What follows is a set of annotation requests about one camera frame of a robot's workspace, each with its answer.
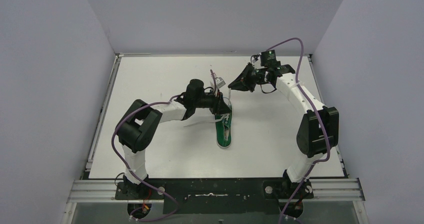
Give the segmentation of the white shoelace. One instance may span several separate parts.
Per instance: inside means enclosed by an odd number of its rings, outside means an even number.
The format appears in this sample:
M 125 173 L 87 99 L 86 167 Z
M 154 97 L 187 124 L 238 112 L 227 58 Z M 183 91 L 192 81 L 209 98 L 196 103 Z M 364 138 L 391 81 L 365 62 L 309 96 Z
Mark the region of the white shoelace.
M 210 91 L 208 93 L 203 94 L 196 103 L 197 104 L 204 103 L 204 104 L 207 104 L 207 106 L 209 106 L 212 103 L 212 97 L 213 96 L 223 96 L 226 104 L 228 104 L 229 102 L 231 103 L 231 99 L 230 99 L 231 98 L 231 89 L 228 89 L 228 96 L 227 97 L 225 97 L 222 92 L 220 92 L 218 89 L 216 89 L 216 93 L 214 91 Z M 215 121 L 214 115 L 213 115 L 213 120 L 202 120 L 202 121 L 198 121 L 198 122 L 195 122 L 195 123 L 188 124 L 184 127 L 190 127 L 190 126 L 194 126 L 194 125 L 198 125 L 198 124 L 211 124 L 211 123 L 215 124 L 215 122 L 216 121 Z

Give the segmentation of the green canvas sneaker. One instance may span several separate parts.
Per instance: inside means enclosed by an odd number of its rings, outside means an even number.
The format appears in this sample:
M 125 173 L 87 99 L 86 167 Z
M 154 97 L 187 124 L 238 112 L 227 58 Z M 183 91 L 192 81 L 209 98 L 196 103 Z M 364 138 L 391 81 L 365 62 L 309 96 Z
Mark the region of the green canvas sneaker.
M 231 122 L 232 122 L 232 104 L 229 102 L 230 113 L 225 115 L 214 115 L 215 129 L 216 129 L 216 141 L 220 148 L 228 148 L 231 145 Z

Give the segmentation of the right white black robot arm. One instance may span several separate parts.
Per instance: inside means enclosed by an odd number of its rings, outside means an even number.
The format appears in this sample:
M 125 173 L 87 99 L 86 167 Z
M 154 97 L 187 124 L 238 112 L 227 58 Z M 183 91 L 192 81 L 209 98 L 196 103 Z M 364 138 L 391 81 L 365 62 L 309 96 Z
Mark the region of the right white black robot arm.
M 274 50 L 252 56 L 238 77 L 229 84 L 237 91 L 253 92 L 257 85 L 270 84 L 282 93 L 301 115 L 296 134 L 296 158 L 283 173 L 282 193 L 296 196 L 308 180 L 313 168 L 331 157 L 331 149 L 338 144 L 339 112 L 318 100 L 299 80 L 299 73 L 291 65 L 283 65 Z

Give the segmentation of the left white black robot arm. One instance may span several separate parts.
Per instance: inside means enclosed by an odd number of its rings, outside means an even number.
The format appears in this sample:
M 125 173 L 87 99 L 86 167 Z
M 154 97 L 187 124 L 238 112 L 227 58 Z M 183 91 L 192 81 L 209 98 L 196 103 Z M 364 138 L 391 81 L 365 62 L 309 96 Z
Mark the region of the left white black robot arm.
M 224 86 L 221 78 L 214 77 L 209 87 L 199 79 L 190 80 L 186 90 L 167 102 L 146 103 L 135 100 L 117 124 L 112 139 L 122 145 L 119 155 L 126 170 L 122 189 L 135 198 L 148 195 L 146 148 L 153 140 L 157 127 L 169 121 L 183 121 L 195 114 L 196 109 L 209 109 L 214 116 L 216 141 L 219 147 L 231 144 L 232 104 L 219 90 Z

